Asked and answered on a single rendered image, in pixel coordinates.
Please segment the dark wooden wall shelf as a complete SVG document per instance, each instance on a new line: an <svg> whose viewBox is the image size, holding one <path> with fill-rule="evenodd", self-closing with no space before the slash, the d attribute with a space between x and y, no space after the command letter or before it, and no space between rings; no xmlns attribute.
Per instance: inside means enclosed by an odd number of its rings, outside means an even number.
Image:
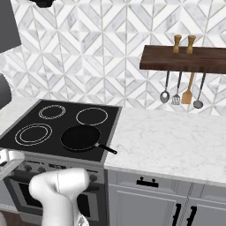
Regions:
<svg viewBox="0 0 226 226"><path fill-rule="evenodd" d="M141 70L171 72L205 72L226 74L226 48L194 47L191 54L186 47L178 53L171 46L144 47L139 63Z"/></svg>

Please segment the hanging metal slotted spatula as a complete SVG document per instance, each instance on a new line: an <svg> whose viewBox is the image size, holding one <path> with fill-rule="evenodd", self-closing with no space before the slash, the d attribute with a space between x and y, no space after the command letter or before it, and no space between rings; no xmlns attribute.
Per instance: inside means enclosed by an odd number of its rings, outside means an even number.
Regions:
<svg viewBox="0 0 226 226"><path fill-rule="evenodd" d="M182 78L182 72L179 73L179 77L178 77L178 81L177 81L177 90L179 90L180 87L180 82L181 82L181 78ZM172 102L173 105L179 105L180 104L180 96L178 93L176 93L173 97L172 97Z"/></svg>

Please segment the grey drawer front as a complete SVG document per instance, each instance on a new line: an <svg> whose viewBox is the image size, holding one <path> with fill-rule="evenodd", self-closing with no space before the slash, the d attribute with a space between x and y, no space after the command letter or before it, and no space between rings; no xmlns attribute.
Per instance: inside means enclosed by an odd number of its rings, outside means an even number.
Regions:
<svg viewBox="0 0 226 226"><path fill-rule="evenodd" d="M140 178L144 177L146 181L150 181L152 178L155 179L155 182L159 184L158 188L148 187L143 185L136 185L136 181ZM136 187L141 189L155 190L161 192L169 192L176 193L178 187L178 181L168 178L154 177L154 176L146 176L140 174L132 174L128 172L118 172L117 173L117 183L119 185L128 185L130 187Z"/></svg>
<svg viewBox="0 0 226 226"><path fill-rule="evenodd" d="M200 197L204 200L226 203L226 187L204 185Z"/></svg>

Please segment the wooden salt grinder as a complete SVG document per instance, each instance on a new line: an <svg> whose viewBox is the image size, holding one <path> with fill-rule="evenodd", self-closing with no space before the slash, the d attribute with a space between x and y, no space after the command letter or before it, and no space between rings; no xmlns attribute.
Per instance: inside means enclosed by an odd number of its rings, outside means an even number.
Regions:
<svg viewBox="0 0 226 226"><path fill-rule="evenodd" d="M173 53L177 54L179 52L179 43L182 38L182 35L176 34L174 35L174 47L173 47Z"/></svg>

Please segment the hanging wooden spatula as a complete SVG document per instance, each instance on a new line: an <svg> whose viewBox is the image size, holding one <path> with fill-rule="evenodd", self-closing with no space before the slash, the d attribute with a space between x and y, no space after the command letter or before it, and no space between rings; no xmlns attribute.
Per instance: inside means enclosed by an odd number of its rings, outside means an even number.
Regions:
<svg viewBox="0 0 226 226"><path fill-rule="evenodd" d="M183 92L183 95L182 95L182 101L181 101L182 104L190 104L192 101L191 86L192 86L193 78L194 78L194 73L192 72L187 90L185 92Z"/></svg>

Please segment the dark grey range hood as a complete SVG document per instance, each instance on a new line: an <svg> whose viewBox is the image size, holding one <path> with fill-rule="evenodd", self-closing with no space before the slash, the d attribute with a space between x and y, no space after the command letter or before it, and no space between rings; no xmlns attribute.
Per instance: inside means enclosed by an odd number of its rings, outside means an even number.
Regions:
<svg viewBox="0 0 226 226"><path fill-rule="evenodd" d="M33 9L50 9L56 0L0 0L0 54L21 45L20 30L34 28Z"/></svg>

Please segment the grey cupboard door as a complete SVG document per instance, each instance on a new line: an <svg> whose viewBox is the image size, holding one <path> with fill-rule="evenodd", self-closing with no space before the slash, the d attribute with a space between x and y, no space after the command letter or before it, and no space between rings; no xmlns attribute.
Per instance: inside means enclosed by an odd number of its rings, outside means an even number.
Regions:
<svg viewBox="0 0 226 226"><path fill-rule="evenodd" d="M189 198L179 226L186 226L191 206L197 207L192 226L226 226L226 204L216 201Z"/></svg>
<svg viewBox="0 0 226 226"><path fill-rule="evenodd" d="M109 185L109 226L172 226L176 204L182 205L180 217L185 201L183 196Z"/></svg>

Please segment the black and steel stove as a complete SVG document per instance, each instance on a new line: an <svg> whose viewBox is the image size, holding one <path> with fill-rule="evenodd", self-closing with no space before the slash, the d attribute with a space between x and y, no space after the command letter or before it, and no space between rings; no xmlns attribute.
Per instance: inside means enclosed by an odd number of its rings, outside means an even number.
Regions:
<svg viewBox="0 0 226 226"><path fill-rule="evenodd" d="M25 161L10 177L31 180L40 174L40 167L46 171L83 168L89 176L96 175L98 183L104 184L106 203L103 164L108 151L94 147L76 153L66 149L60 138L67 128L87 124L98 128L102 134L100 142L109 146L120 113L121 109L113 106L39 100L0 136L1 148L18 150L25 155ZM30 165L32 170L26 172L25 165Z"/></svg>

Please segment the hanging metal ladle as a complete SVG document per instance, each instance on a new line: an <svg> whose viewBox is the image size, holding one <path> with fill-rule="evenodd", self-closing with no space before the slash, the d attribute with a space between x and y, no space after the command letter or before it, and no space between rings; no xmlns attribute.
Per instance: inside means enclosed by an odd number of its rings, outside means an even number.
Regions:
<svg viewBox="0 0 226 226"><path fill-rule="evenodd" d="M204 85L205 78L206 78L206 73L203 73L202 80L200 83L200 91L199 91L199 95L198 95L199 98L200 98L200 94L202 91L202 87ZM203 102L199 98L193 103L193 107L195 109L201 109L203 107Z"/></svg>

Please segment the hanging metal spoon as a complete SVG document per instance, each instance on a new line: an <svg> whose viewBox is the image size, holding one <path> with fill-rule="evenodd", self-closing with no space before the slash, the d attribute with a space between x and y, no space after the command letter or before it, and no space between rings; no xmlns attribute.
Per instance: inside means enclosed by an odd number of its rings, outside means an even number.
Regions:
<svg viewBox="0 0 226 226"><path fill-rule="evenodd" d="M167 72L166 81L165 81L165 89L160 94L160 100L162 103L166 103L170 99L170 93L167 91L169 78L170 78L170 72Z"/></svg>

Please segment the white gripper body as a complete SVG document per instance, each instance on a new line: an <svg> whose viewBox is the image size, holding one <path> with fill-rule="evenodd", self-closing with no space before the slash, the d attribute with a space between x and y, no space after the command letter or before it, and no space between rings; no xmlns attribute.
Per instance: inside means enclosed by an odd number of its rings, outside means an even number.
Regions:
<svg viewBox="0 0 226 226"><path fill-rule="evenodd" d="M23 161L25 155L20 151L0 151L0 180L8 177Z"/></svg>

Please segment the glass oven door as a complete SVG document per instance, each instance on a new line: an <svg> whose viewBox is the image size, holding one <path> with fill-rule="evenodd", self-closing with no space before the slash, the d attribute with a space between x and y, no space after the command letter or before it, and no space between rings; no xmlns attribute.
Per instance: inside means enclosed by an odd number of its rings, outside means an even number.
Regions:
<svg viewBox="0 0 226 226"><path fill-rule="evenodd" d="M42 205L34 199L29 191L30 180L23 177L7 177L4 183L24 222L41 224ZM77 198L80 213L83 214L90 226L105 226L107 224L105 186L97 181L89 186Z"/></svg>

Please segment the wooden pepper grinder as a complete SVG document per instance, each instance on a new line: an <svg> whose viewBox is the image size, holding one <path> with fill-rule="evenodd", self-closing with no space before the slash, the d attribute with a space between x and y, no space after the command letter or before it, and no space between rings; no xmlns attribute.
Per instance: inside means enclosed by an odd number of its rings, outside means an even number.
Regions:
<svg viewBox="0 0 226 226"><path fill-rule="evenodd" d="M192 46L194 44L194 41L196 39L196 36L195 35L188 35L188 47L186 49L186 53L187 54L192 54Z"/></svg>

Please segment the black frying pan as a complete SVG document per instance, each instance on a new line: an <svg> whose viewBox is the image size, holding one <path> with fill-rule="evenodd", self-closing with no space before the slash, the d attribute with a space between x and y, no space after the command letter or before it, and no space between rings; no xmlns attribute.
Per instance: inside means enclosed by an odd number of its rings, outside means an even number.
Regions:
<svg viewBox="0 0 226 226"><path fill-rule="evenodd" d="M101 137L102 134L100 130L95 126L81 124L66 129L60 138L60 142L66 149L77 153L99 147L112 154L117 154L116 150L107 147L100 142Z"/></svg>

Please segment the dark grey rounded object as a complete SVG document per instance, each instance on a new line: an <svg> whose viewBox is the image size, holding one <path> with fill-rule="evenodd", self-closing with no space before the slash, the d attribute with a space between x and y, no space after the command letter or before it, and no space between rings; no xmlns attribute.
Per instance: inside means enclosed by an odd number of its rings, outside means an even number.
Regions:
<svg viewBox="0 0 226 226"><path fill-rule="evenodd" d="M11 102L11 89L7 79L0 73L0 109Z"/></svg>

